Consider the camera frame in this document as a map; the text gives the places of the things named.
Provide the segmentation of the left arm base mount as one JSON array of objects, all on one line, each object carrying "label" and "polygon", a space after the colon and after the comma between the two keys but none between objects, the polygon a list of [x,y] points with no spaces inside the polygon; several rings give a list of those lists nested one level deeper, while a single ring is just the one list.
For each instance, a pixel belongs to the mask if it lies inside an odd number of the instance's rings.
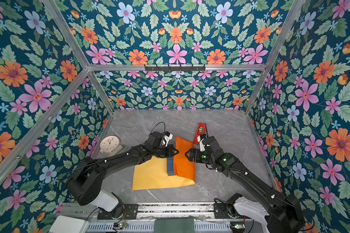
[{"label": "left arm base mount", "polygon": [[134,220],[138,214],[138,204],[118,204],[111,212],[100,209],[98,220]]}]

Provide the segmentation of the blue gift box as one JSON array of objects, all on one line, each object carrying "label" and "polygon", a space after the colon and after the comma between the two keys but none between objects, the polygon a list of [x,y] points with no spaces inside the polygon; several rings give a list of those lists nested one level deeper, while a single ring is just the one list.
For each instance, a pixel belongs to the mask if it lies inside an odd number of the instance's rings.
[{"label": "blue gift box", "polygon": [[167,166],[166,168],[167,168],[168,176],[175,176],[175,172],[174,172],[174,157],[167,158],[166,166]]}]

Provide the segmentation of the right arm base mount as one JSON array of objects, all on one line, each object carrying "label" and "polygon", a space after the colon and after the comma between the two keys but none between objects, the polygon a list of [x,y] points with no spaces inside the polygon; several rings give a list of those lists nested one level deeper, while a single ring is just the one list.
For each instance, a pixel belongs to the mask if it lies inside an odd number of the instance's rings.
[{"label": "right arm base mount", "polygon": [[231,203],[227,201],[222,201],[219,198],[214,198],[213,208],[214,217],[216,219],[249,219],[249,217],[240,214]]}]

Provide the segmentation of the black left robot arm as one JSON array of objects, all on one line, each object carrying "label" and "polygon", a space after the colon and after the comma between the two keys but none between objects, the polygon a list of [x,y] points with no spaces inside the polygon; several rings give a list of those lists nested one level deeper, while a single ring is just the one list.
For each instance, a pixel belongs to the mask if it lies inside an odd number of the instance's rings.
[{"label": "black left robot arm", "polygon": [[144,143],[133,146],[121,154],[101,159],[86,157],[72,172],[66,182],[66,188],[79,205],[91,204],[111,212],[119,205],[120,200],[113,193],[101,189],[106,176],[143,164],[152,157],[174,157],[179,151],[169,143],[172,139],[173,135],[169,132],[151,132]]}]

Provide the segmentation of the yellow wrapping paper sheet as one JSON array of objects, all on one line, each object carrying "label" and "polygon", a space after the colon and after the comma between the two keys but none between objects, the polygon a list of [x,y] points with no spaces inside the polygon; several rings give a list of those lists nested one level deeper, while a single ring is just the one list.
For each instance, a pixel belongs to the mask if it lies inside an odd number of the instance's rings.
[{"label": "yellow wrapping paper sheet", "polygon": [[137,165],[134,170],[132,190],[165,189],[195,184],[195,163],[190,162],[185,153],[193,148],[193,143],[176,137],[179,154],[171,158],[156,158]]}]

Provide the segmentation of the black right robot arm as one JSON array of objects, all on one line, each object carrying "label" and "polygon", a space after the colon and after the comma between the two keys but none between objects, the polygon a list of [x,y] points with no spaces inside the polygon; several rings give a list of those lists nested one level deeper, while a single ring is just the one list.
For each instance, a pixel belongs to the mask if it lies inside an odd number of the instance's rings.
[{"label": "black right robot arm", "polygon": [[211,166],[212,170],[239,183],[254,198],[251,201],[236,193],[225,203],[230,217],[246,216],[260,223],[270,233],[298,233],[305,226],[304,212],[299,200],[286,196],[253,174],[240,159],[224,152],[215,137],[199,139],[198,149],[189,149],[185,156],[190,162]]}]

